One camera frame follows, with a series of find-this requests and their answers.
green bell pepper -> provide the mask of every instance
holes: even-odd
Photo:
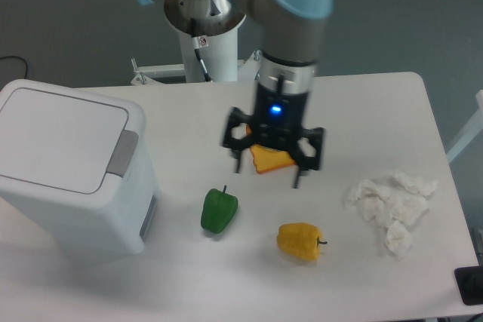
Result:
[[[223,191],[212,189],[205,196],[202,212],[202,228],[213,234],[221,233],[232,221],[238,209],[238,199]]]

blue led light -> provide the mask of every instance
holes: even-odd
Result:
[[[274,116],[280,115],[281,114],[281,107],[277,105],[273,105],[270,108],[270,113]]]

table surface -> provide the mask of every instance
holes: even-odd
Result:
[[[454,280],[476,265],[463,211],[423,81],[414,73],[318,78],[304,124],[325,127],[323,170],[292,189],[295,169],[241,174],[220,147],[231,106],[251,111],[252,83],[95,88],[133,100],[147,116],[146,142],[162,190],[144,251],[78,263],[52,237],[0,200],[2,320],[402,320],[474,314]],[[393,169],[440,180],[430,211],[397,261],[383,233],[356,210],[347,189]],[[211,188],[239,199],[227,230],[199,226]],[[317,262],[281,253],[278,227],[308,222],[324,232]]]

cable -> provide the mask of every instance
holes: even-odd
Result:
[[[21,60],[23,64],[25,64],[25,73],[23,74],[24,78],[27,78],[27,74],[29,73],[29,64],[27,63],[25,58],[20,56],[4,56],[0,57],[0,60]]]
[[[475,322],[476,320],[478,320],[481,316],[483,316],[483,313],[480,313],[480,314],[475,314],[473,317],[471,317],[470,319],[468,319],[467,322]]]
[[[191,38],[195,38],[195,28],[196,28],[196,19],[191,18]],[[198,60],[200,67],[202,68],[203,76],[205,77],[205,82],[212,82],[213,79],[208,74],[208,70],[206,69],[205,62],[203,61],[202,54],[200,53],[198,48],[195,48],[195,55],[196,59]]]

pepper stem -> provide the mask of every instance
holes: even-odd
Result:
[[[320,239],[317,237],[317,245],[319,244],[327,244],[327,241],[320,241]]]

